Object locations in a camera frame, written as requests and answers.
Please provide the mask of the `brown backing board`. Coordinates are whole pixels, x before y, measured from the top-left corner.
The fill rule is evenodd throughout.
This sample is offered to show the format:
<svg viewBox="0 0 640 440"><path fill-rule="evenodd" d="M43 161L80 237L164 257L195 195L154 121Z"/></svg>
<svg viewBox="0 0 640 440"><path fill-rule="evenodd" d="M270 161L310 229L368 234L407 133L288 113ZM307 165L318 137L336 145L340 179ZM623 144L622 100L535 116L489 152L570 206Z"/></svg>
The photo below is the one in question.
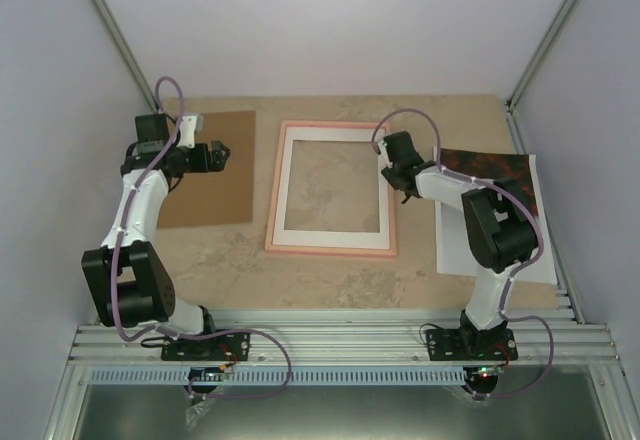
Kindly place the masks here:
<svg viewBox="0 0 640 440"><path fill-rule="evenodd" d="M253 221L256 113L206 113L200 143L230 149L221 172L187 174L162 204L160 229L245 224Z"/></svg>

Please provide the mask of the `photo print red black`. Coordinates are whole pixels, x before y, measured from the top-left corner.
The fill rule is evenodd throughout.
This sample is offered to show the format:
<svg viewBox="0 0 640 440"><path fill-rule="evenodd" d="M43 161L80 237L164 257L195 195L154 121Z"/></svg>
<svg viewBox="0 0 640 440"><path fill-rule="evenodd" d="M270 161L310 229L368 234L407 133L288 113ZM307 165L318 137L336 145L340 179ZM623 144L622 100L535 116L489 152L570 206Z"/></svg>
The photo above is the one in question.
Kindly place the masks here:
<svg viewBox="0 0 640 440"><path fill-rule="evenodd" d="M442 149L444 166L469 176L487 179L510 177L518 182L521 201L535 217L544 241L541 258L516 276L518 281L557 283L543 197L534 155L473 152ZM440 202L435 204L437 271L441 274L473 276L476 262L469 248L463 213Z"/></svg>

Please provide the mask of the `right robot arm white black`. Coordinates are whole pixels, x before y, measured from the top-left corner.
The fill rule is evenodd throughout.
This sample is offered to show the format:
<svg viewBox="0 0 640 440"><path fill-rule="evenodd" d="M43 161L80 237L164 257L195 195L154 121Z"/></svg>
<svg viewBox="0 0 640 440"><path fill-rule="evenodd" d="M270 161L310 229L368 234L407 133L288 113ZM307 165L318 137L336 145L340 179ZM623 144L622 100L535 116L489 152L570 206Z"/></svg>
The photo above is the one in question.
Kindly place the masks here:
<svg viewBox="0 0 640 440"><path fill-rule="evenodd" d="M506 304L515 277L544 250L535 217L517 196L512 179L469 176L439 158L427 162L406 131L373 140L372 148L384 162L384 179L407 200L430 199L462 212L477 270L471 299L461 313L459 347L471 359L485 357L507 328Z"/></svg>

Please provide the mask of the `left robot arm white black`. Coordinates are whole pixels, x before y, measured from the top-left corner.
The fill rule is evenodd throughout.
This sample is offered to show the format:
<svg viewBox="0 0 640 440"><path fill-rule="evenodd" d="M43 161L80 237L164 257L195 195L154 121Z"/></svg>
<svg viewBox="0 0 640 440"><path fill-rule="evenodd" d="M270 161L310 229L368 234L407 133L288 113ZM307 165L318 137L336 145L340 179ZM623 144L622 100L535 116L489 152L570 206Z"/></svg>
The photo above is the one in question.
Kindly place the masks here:
<svg viewBox="0 0 640 440"><path fill-rule="evenodd" d="M185 336L197 359L218 350L219 336L208 310L180 300L153 246L166 197L190 173L224 170L230 149L220 141L199 143L200 114L174 120L164 113L135 119L137 139L120 166L122 196L109 232L97 249L87 250L81 268L100 322L127 342L132 328Z"/></svg>

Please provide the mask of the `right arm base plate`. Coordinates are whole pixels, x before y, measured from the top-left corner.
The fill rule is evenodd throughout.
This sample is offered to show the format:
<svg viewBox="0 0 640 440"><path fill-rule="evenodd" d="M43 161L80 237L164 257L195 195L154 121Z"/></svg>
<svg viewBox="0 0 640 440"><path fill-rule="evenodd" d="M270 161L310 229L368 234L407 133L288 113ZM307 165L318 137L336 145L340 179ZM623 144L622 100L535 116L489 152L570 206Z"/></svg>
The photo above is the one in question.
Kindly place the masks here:
<svg viewBox="0 0 640 440"><path fill-rule="evenodd" d="M458 329L427 329L422 333L431 361L506 362L519 358L513 332L485 336L479 345L465 345Z"/></svg>

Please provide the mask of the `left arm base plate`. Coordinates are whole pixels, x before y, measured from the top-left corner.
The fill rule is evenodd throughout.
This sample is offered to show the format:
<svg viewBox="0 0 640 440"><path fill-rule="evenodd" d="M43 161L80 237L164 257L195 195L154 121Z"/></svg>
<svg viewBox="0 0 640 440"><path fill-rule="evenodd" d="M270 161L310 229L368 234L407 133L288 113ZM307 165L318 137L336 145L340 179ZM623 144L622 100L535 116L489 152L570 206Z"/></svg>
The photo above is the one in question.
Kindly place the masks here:
<svg viewBox="0 0 640 440"><path fill-rule="evenodd" d="M163 343L160 358L168 362L217 361L236 363L248 359L251 336L225 334L210 340L169 340Z"/></svg>

